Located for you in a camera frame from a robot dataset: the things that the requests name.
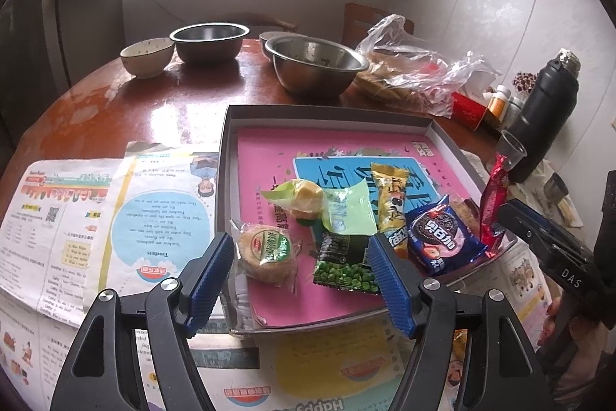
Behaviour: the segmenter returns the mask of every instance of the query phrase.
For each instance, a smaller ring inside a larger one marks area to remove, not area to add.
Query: wooden table
[[[289,95],[258,40],[246,39],[236,61],[209,69],[188,68],[174,55],[164,73],[145,81],[127,73],[117,58],[77,83],[24,133],[0,180],[0,218],[31,163],[120,158],[133,140],[218,144],[227,104],[386,109],[353,86],[334,100]],[[460,148],[484,161],[494,151],[495,140],[487,134],[443,117],[437,121]]]

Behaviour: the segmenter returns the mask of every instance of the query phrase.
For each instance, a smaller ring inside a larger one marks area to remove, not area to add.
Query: blue cookie package
[[[429,275],[441,275],[484,253],[482,244],[449,205],[449,196],[405,214],[408,246]]]

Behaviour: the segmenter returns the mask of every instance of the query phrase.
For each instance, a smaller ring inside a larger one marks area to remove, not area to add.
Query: jar
[[[515,121],[516,117],[522,111],[523,106],[524,102],[521,99],[516,98],[515,96],[511,96],[511,98],[509,98],[509,106],[504,113],[503,120],[501,122],[501,129],[510,128],[513,121]]]
[[[509,104],[509,97],[511,96],[511,90],[507,86],[497,86],[496,92],[492,95],[490,103],[488,104],[488,110],[492,112],[492,115],[499,121],[503,120],[504,113],[507,110]]]

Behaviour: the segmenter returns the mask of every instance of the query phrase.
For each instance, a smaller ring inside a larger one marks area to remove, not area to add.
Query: green plastic wrapper
[[[340,235],[374,235],[377,224],[365,178],[349,188],[324,188],[323,226]]]

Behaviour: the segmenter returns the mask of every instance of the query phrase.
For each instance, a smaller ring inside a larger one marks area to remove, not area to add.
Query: chair backrest
[[[349,48],[355,48],[368,35],[369,28],[380,22],[386,16],[391,15],[383,10],[362,6],[349,2],[344,5],[343,44]],[[410,20],[406,20],[404,30],[409,34],[415,28]]]
[[[282,32],[296,32],[298,25],[291,22],[274,18],[273,16],[263,15],[262,13],[240,12],[229,13],[218,17],[217,21],[228,21],[245,25],[250,29],[248,39],[258,39],[259,34],[269,30],[280,30]]]

